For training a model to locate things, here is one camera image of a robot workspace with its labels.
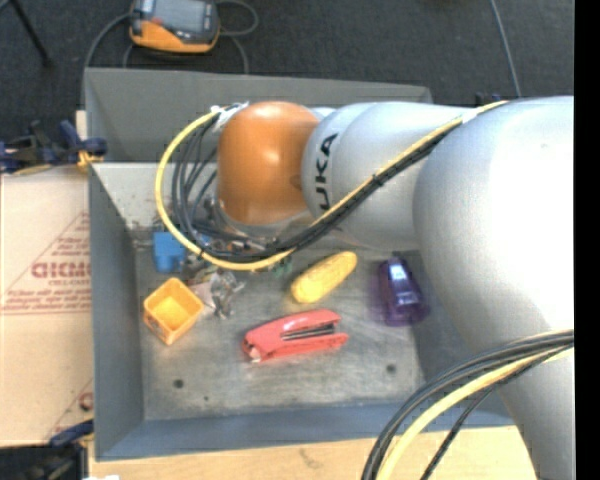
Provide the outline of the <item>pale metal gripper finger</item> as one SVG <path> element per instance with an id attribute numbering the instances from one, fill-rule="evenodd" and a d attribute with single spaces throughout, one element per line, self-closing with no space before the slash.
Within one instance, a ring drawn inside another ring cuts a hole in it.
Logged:
<path id="1" fill-rule="evenodd" d="M 226 302 L 231 295 L 231 274 L 216 270 L 210 278 L 211 297 L 215 302 Z"/>
<path id="2" fill-rule="evenodd" d="M 234 296 L 240 292 L 243 288 L 245 287 L 245 283 L 244 282 L 237 282 L 236 284 L 231 284 L 231 295 L 228 301 L 226 302 L 214 302 L 215 305 L 215 309 L 214 309 L 214 314 L 222 319 L 226 319 L 229 318 L 232 314 L 232 309 L 231 309 L 231 301 L 234 298 Z"/>

